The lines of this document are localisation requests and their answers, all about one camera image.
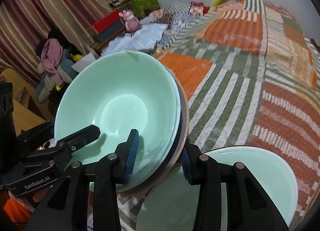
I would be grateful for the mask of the green bowl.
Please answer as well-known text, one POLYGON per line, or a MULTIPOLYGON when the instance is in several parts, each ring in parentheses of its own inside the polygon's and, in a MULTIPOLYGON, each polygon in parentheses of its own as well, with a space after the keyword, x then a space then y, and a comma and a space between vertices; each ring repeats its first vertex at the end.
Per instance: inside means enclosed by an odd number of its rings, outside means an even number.
POLYGON ((115 152, 130 131, 139 133, 133 172, 121 195, 147 180, 163 163, 179 128, 181 102, 169 71, 154 57, 137 51, 112 53, 81 71, 67 87, 57 110, 57 141, 87 126, 100 137, 73 153, 83 164, 115 152))

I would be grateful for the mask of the mint green plate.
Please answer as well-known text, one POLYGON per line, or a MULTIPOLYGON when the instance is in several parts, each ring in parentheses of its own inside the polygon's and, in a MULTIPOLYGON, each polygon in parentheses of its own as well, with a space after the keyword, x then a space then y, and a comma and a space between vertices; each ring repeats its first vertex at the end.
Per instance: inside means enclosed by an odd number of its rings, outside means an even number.
POLYGON ((234 146, 202 153, 187 143, 181 166, 147 196, 137 230, 288 230, 297 184, 278 155, 234 146))

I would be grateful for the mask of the white bowl black dots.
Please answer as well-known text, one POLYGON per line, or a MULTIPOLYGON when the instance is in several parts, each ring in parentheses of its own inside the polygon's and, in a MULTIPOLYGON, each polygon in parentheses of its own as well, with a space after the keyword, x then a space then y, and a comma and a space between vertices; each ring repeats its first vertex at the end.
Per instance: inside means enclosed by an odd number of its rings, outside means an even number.
POLYGON ((129 182, 121 187, 117 187, 118 198, 136 196, 148 191, 159 184, 178 162, 187 139, 189 109, 182 85, 174 72, 169 72, 176 85, 178 97, 177 119, 179 119, 176 128, 172 131, 170 145, 166 148, 165 152, 161 152, 159 143, 156 143, 156 147, 152 150, 152 153, 144 153, 142 157, 140 157, 140 154, 137 154, 135 167, 129 182))

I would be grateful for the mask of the orange sleeve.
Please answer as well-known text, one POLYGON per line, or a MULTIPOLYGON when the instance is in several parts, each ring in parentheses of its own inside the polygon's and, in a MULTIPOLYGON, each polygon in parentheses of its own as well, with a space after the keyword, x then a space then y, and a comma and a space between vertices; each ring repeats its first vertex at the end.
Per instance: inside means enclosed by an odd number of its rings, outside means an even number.
POLYGON ((31 218, 31 211, 20 203, 8 199, 4 204, 4 211, 14 223, 26 223, 31 218))

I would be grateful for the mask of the grey stuffed toy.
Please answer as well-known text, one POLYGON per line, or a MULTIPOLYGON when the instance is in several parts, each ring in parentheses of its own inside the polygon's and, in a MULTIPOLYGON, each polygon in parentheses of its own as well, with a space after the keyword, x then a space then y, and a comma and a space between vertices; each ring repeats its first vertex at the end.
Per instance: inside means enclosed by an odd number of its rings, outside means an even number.
POLYGON ((36 99, 38 103, 43 104, 47 100, 59 103, 69 87, 70 83, 78 75, 74 68, 74 60, 71 58, 67 49, 63 50, 60 65, 56 69, 57 76, 60 79, 61 85, 58 85, 54 76, 47 72, 40 63, 37 71, 41 75, 41 81, 36 88, 36 99))

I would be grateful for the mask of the open white book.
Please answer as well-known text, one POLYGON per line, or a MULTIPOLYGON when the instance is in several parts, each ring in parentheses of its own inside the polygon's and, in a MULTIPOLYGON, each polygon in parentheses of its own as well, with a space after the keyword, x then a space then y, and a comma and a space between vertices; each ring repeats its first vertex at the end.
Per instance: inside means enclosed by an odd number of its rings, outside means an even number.
POLYGON ((96 61, 95 56, 90 52, 87 55, 83 56, 79 61, 77 61, 76 63, 74 63, 72 65, 72 68, 80 73, 81 71, 83 71, 86 67, 88 67, 89 65, 91 65, 92 63, 94 63, 96 61))

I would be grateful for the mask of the pink scarf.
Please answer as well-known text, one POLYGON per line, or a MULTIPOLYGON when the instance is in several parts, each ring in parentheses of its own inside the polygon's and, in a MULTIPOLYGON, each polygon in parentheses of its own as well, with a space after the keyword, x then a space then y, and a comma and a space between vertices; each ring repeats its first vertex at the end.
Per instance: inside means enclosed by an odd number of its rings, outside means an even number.
POLYGON ((46 41, 42 53, 41 64, 48 76, 54 80, 54 84, 60 86, 63 83, 57 69, 60 66, 63 48, 57 39, 50 38, 46 41))

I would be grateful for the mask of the red and navy box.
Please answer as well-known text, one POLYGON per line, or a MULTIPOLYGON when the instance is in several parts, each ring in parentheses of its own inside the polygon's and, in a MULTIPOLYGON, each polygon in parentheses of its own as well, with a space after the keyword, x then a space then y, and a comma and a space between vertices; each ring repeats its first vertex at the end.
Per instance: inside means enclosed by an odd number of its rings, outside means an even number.
POLYGON ((117 33, 123 32, 125 25, 119 12, 114 10, 96 21, 87 30, 95 42, 103 43, 114 37, 117 33))

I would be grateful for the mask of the light blue folded cloth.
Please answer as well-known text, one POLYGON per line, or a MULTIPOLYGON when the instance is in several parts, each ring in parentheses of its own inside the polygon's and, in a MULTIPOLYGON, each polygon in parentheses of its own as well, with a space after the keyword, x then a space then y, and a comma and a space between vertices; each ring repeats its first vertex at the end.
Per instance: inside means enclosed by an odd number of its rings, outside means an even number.
POLYGON ((167 24, 148 24, 143 25, 135 33, 126 33, 123 36, 109 42, 108 46, 101 52, 101 57, 121 52, 121 51, 149 51, 153 50, 160 42, 164 31, 168 28, 167 24))

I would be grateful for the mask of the patchwork bed quilt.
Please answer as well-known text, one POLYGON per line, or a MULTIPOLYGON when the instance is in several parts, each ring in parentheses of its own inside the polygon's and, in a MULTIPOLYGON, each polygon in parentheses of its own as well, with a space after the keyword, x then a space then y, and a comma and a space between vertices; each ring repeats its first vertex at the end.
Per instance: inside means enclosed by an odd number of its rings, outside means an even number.
POLYGON ((296 229, 319 195, 319 52, 293 14, 266 0, 224 3, 151 55, 183 86, 191 143, 203 152, 256 146, 287 161, 296 229))

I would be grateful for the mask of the pink toy figure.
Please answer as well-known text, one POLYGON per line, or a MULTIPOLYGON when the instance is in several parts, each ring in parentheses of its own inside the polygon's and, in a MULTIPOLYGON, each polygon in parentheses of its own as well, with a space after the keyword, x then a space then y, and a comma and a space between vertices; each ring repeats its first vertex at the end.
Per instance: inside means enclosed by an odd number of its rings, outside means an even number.
POLYGON ((140 21, 135 17, 133 11, 123 10, 119 12, 119 16, 124 20, 126 30, 130 33, 133 33, 141 29, 140 21))

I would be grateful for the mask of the striped brown curtain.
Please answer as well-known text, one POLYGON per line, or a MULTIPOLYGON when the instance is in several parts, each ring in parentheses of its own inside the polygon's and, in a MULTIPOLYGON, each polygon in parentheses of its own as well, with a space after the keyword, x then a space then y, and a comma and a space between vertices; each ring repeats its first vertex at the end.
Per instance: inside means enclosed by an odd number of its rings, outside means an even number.
POLYGON ((88 28, 112 8, 106 0, 3 0, 1 3, 1 70, 13 68, 31 85, 40 76, 35 49, 59 29, 82 54, 91 51, 88 28))

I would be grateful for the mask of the green patterned box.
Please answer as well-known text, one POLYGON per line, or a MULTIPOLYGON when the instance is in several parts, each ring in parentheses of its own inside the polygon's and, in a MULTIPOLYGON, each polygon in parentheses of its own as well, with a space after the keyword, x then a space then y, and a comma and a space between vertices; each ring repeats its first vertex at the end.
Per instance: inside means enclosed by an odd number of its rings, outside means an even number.
POLYGON ((139 19, 161 8, 158 0, 132 0, 128 7, 139 19))

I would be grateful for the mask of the checkered patchwork fabric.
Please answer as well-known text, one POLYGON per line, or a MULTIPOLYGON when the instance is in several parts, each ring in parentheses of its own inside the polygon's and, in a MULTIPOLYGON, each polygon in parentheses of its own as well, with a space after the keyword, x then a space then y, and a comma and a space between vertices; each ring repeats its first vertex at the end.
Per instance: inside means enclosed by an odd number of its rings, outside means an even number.
POLYGON ((142 25, 146 24, 167 24, 158 45, 161 48, 168 48, 177 38, 181 30, 190 22, 209 11, 209 7, 202 2, 179 2, 176 1, 170 6, 152 11, 148 16, 140 20, 142 25))

